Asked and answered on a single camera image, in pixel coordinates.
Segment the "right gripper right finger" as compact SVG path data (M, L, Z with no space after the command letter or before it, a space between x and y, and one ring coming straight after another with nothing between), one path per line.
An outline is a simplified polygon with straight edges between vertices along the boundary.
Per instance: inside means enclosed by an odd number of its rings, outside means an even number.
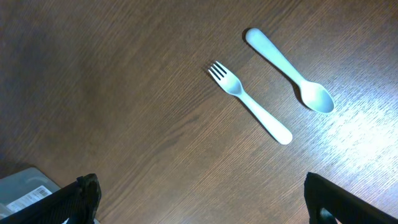
M309 223L397 224L397 219L326 178L309 172L304 182Z

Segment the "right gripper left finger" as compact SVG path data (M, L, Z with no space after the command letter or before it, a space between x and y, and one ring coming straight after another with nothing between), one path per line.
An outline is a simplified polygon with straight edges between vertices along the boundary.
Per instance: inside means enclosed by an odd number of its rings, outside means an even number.
M94 224L101 200L96 174L88 174L1 220L1 224Z

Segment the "white plastic fork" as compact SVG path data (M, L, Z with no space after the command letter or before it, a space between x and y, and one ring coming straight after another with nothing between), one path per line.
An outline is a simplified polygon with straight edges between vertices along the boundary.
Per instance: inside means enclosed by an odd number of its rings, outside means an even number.
M244 91L242 83L233 72L218 61L210 66L208 72L227 94L237 97L248 108L277 142L283 145L291 143L292 133Z

